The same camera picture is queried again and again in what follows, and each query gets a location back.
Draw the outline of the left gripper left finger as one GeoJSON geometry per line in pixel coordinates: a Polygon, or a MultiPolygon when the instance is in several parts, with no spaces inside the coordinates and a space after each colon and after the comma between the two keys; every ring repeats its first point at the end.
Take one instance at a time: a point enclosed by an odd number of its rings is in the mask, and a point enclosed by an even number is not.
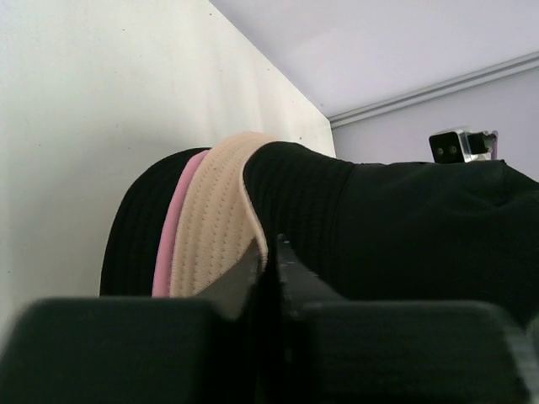
{"type": "Polygon", "coordinates": [[[251,316],[259,252],[200,295],[44,299],[1,354],[4,403],[260,403],[251,316]]]}

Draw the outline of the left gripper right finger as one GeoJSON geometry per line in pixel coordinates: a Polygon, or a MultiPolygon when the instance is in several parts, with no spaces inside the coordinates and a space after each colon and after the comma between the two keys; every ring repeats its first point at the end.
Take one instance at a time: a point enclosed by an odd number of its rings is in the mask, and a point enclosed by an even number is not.
{"type": "Polygon", "coordinates": [[[287,403],[532,403],[535,353],[496,306],[346,300],[276,244],[287,403]]]}

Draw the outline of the pink bucket hat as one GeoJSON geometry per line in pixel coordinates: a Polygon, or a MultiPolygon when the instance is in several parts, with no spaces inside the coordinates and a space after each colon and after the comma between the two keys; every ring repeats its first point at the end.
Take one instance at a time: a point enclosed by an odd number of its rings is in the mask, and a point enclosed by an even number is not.
{"type": "Polygon", "coordinates": [[[179,217],[187,190],[195,172],[209,149],[197,152],[184,165],[170,200],[157,250],[152,283],[152,297],[168,297],[172,273],[172,260],[179,217]]]}

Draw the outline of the beige bucket hat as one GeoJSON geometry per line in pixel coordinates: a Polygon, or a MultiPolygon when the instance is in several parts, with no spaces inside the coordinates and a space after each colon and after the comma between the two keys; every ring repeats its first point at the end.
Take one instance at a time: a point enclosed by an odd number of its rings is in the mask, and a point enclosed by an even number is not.
{"type": "Polygon", "coordinates": [[[169,295],[191,297],[228,272],[254,243],[263,265],[268,245],[243,182],[248,159],[275,139],[258,132],[226,138],[190,181],[176,232],[169,295]]]}

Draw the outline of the black and beige hat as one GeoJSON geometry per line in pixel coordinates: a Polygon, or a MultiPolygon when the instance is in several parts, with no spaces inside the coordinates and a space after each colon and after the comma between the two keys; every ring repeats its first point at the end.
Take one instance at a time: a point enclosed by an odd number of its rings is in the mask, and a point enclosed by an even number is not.
{"type": "Polygon", "coordinates": [[[284,236],[348,299],[538,312],[538,184],[505,162],[354,164],[271,142],[243,184],[267,243],[284,236]]]}

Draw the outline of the black smiley bucket hat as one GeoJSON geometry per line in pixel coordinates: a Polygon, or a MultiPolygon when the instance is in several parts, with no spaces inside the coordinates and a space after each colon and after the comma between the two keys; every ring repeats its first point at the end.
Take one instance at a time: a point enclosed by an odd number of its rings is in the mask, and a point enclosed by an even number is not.
{"type": "Polygon", "coordinates": [[[174,153],[151,165],[127,190],[104,253],[101,296],[150,296],[157,251],[173,192],[189,159],[207,147],[174,153]]]}

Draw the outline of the right aluminium frame post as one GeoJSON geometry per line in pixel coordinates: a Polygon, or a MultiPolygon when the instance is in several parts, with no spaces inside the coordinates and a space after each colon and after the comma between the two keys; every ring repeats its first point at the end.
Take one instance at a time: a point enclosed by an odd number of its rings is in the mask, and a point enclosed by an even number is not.
{"type": "Polygon", "coordinates": [[[352,125],[364,120],[375,118],[384,114],[406,109],[414,105],[422,104],[438,98],[476,88],[484,84],[496,82],[508,77],[527,73],[538,69],[538,52],[519,56],[509,61],[504,61],[484,69],[454,77],[443,82],[419,88],[412,92],[404,93],[392,98],[368,104],[352,109],[348,112],[337,114],[328,118],[331,129],[352,125]]]}

